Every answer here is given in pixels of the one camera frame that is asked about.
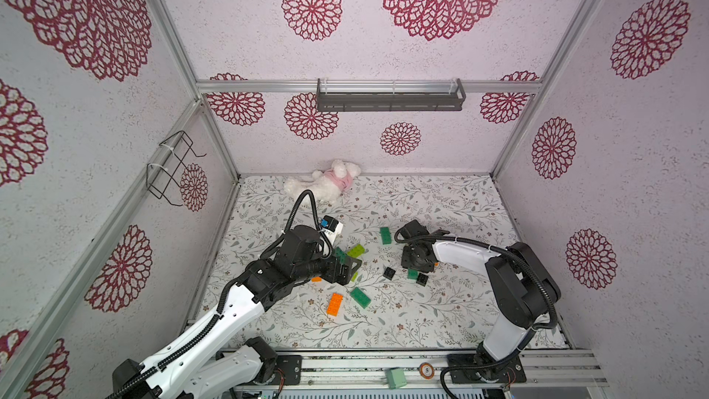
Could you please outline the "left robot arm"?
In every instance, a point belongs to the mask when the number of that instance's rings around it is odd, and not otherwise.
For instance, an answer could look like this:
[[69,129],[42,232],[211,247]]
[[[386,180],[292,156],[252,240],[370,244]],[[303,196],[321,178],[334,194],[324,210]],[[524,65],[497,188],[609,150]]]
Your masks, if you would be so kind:
[[347,286],[361,260],[337,252],[329,233],[297,225],[283,232],[222,290],[217,304],[186,332],[142,362],[113,372],[114,398],[214,398],[240,383],[271,378],[276,352],[262,339],[214,360],[238,332],[316,277]]

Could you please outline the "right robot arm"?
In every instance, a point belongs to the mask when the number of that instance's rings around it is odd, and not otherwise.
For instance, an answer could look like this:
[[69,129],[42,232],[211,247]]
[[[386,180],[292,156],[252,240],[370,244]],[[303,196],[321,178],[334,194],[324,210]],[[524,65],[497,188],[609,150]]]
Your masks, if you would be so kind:
[[494,371],[511,364],[535,335],[559,325],[561,290],[526,243],[493,246],[446,230],[429,232],[414,220],[393,240],[404,246],[402,266],[430,273],[438,263],[457,265],[489,279],[499,317],[476,350],[474,367]]

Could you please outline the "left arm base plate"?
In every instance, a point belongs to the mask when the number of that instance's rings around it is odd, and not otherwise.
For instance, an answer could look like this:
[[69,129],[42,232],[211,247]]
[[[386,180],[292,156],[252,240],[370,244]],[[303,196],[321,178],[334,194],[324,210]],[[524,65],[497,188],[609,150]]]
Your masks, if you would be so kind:
[[260,384],[280,386],[299,385],[302,375],[301,355],[279,355],[265,362]]

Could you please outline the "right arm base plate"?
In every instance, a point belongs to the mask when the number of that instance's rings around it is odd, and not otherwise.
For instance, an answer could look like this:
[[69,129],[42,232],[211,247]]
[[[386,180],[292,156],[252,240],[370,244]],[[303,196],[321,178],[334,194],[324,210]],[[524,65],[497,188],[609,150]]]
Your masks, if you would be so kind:
[[449,374],[453,384],[527,382],[519,357],[490,369],[474,369],[474,366],[490,364],[490,361],[481,360],[473,354],[450,354],[447,361],[451,368]]

